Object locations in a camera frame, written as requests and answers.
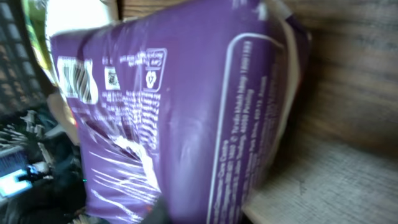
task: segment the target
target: wooden board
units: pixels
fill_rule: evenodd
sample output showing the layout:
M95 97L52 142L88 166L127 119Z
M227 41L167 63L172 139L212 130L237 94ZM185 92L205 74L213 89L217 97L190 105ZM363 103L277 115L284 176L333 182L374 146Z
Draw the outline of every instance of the wooden board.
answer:
M123 15L180 1L124 0ZM398 223L398 1L285 2L311 31L312 55L249 216L270 224Z

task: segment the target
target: wood grain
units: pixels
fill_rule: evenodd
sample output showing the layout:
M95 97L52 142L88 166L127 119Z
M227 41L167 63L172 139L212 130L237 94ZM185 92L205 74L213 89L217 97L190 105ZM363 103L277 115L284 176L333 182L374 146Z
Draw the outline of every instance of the wood grain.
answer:
M187 0L119 0L123 19L144 17L166 7L174 6Z
M124 0L145 16L180 0ZM286 0L313 36L307 74L251 218L398 223L398 1Z

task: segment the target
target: plastic wrapping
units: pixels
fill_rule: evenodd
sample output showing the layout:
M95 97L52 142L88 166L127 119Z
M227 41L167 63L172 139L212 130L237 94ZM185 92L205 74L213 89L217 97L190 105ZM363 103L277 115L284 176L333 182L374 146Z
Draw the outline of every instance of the plastic wrapping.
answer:
M237 223L308 58L279 2L202 0L52 39L79 128L90 215Z
M52 57L50 38L53 35L82 29L97 28L118 21L118 3L116 0L46 0L43 3L45 6L46 18L46 47L49 49L50 57ZM59 86L59 79L55 74L52 58L50 61L50 68L47 70L44 69L44 72L53 85ZM74 128L75 119L68 105L60 100L59 94L54 93L47 99L47 103L72 142L78 144L79 138Z

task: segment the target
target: purple plastic bag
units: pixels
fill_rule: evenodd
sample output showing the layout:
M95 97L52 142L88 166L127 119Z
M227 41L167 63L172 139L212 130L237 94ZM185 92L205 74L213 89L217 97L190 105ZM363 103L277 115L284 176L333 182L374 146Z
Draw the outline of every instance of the purple plastic bag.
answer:
M308 49L283 4L258 0L192 1L54 37L89 214L139 223L162 194L174 223L237 223Z

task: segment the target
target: white stripe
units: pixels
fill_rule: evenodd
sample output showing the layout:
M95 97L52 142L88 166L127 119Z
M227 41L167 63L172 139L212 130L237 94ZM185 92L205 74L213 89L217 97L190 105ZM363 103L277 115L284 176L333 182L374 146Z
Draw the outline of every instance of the white stripe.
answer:
M101 158L101 159L103 159L105 161L112 162L112 163L115 163L115 164L122 164L122 165L129 166L129 167L142 168L141 166L137 166L137 165L134 165L134 164L129 164L127 162L120 162L120 161L117 161L117 160L114 160L114 159L109 159L109 158L106 158L106 157L103 157L103 156L99 156L99 155L97 155L97 154L95 154L94 152L91 152L91 151L90 151L90 154L92 154L92 155L94 155L96 157L99 157L99 158Z
M109 153L112 153L112 154L114 154L114 155L123 157L123 158L125 158L125 159L129 159L129 160L131 160L132 162L136 163L137 166L142 166L142 162L141 162L140 160L132 159L132 158L130 158L130 157L128 157L128 156L125 156L124 154L118 154L118 153L116 153L116 152L110 151L109 149L105 149L105 151L107 151L107 152L109 152Z
M95 177L97 177L97 178L99 178L99 179L101 179L101 180L103 180L105 182L108 182L110 184L114 184L114 185L117 185L117 186L120 186L120 187L124 187L125 189L129 189L129 190L131 190L132 194L135 194L137 197L138 196L142 197L143 200L146 199L146 200L149 200L149 202L151 202L152 200L155 200L157 198L157 196L148 194L148 192L137 190L137 189L132 188L132 187L128 187L126 185L120 184L119 182L113 182L111 180L107 180L105 178L102 178L102 177L100 177L98 175L95 175Z
M111 178L111 179L114 179L114 180L117 180L117 181L119 181L119 182L122 182L123 180L120 180L120 179L117 179L117 178L115 178L115 177L112 177L112 176L110 176L110 175L108 175L108 174L104 174L104 173L102 173L102 172L100 172L100 171L98 171L98 170L95 170L95 169L91 169L92 171L94 171L94 172L96 172L97 174L101 174L101 175L104 175L105 177L109 177L109 178ZM144 182L144 183L146 183L146 177L145 176L135 176L134 178L136 178L136 180L138 180L138 181L140 181L140 182Z
M136 174L132 174L132 173L123 171L123 170L118 170L118 172L120 172L121 174L129 175L131 177L146 179L146 176L139 176L139 175L136 175Z
M211 218L211 205L213 203L213 194L214 194L214 187L215 187L215 182L216 182L216 172L217 172L217 167L218 167L218 154L220 152L221 134L222 134L222 129L223 129L224 111L225 111L226 97L227 97L227 91L228 91L229 76L230 76L230 71L231 71L231 63L232 63L232 58L233 58L233 49L234 49L234 46L236 45L236 43L238 43L239 40L241 40L245 37L253 37L253 38L258 38L258 39L269 40L270 42L275 44L277 47L284 49L284 46L281 43L279 43L278 41L274 40L273 38L263 35L263 34L255 34L255 33L239 34L228 45L228 49L226 52L225 70L224 70L223 90L221 92L220 113L218 115L218 127L217 127L217 137L216 137L216 145L215 145L216 149L215 149L215 156L214 156L214 161L213 161L213 173L212 173L212 178L211 178L210 197L209 197L209 205L208 205L208 211L207 211L207 222L206 222L207 224L210 224L210 218Z
M101 174L101 175L103 175L105 177L108 177L110 179L114 179L114 180L118 181L119 184L131 184L131 185L136 186L136 187L142 187L142 188L145 188L147 190L151 190L153 192L158 192L155 188L153 188L152 186L150 186L147 183L146 178L143 178L143 180L141 180L141 177L129 177L126 180L120 180L120 179L117 179L117 178L112 177L110 175L106 175L104 173L101 173L99 171L95 171L95 172L97 172L98 174ZM141 183L143 183L143 185L142 184L138 184L138 183L132 183L131 180L135 180L135 181L141 182Z
M121 190L121 189L119 189L119 188L117 188L117 187L112 187L112 186L106 185L106 184L104 184L104 183L102 183L102 182L100 182L100 181L98 181L98 180L96 180L96 179L93 179L93 181L96 182L97 184L100 184L100 185L102 185L102 186L111 188L111 189L113 189L113 190L117 190L118 192L121 192L121 193L123 193L123 194L125 194L125 195L128 195L128 196L132 197L134 200L141 201L141 202L148 203L148 204L153 204L152 202L147 201L147 200L145 200L144 198L138 197L136 194L130 194L129 192L126 192L126 191L124 191L124 190Z
M102 197L97 191L95 190L91 190L91 192L94 194L95 197L99 198L100 200L104 201L104 202L108 202L111 203L113 205L116 205L117 207L121 208L124 212L126 212L126 214L128 214L130 216L130 219L132 221L142 221L142 217L140 217L139 215L137 215L136 213L132 212L130 209L126 208L124 205L108 200L104 197Z

